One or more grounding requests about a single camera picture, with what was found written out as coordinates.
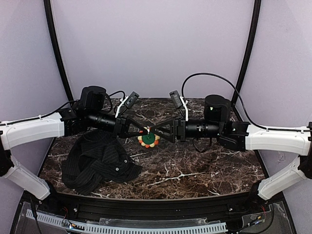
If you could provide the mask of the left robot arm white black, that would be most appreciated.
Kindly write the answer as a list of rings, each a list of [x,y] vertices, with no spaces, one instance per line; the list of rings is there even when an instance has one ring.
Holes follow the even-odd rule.
[[[111,132],[120,138],[138,137],[148,134],[138,122],[120,113],[111,115],[102,108],[109,98],[106,89],[99,86],[84,87],[79,100],[71,106],[62,105],[45,115],[0,124],[0,175],[39,200],[45,200],[52,187],[33,174],[11,154],[11,149],[28,142],[46,138],[67,137],[87,130],[89,127]]]

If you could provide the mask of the flower brooch green orange yellow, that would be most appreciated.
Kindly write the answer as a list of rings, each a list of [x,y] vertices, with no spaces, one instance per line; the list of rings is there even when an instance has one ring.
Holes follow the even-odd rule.
[[[154,133],[150,132],[149,127],[144,127],[147,131],[148,134],[144,136],[138,136],[137,139],[141,146],[145,148],[153,148],[156,145],[159,144],[160,137],[158,135],[155,135]]]

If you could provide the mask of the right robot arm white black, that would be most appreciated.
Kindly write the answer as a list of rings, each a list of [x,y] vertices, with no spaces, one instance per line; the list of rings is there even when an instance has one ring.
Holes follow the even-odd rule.
[[[205,97],[203,119],[173,118],[150,132],[167,141],[209,138],[234,151],[272,150],[298,154],[288,166],[252,185],[248,202],[261,204],[286,188],[312,177],[312,126],[274,128],[230,120],[231,102],[220,95]]]

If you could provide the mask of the black pinstriped shirt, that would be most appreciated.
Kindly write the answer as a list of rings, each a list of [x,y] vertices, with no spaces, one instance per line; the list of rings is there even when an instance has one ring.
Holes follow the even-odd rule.
[[[61,163],[62,182],[67,188],[88,195],[100,183],[123,183],[139,176],[142,166],[127,154],[111,133],[95,129],[80,136]]]

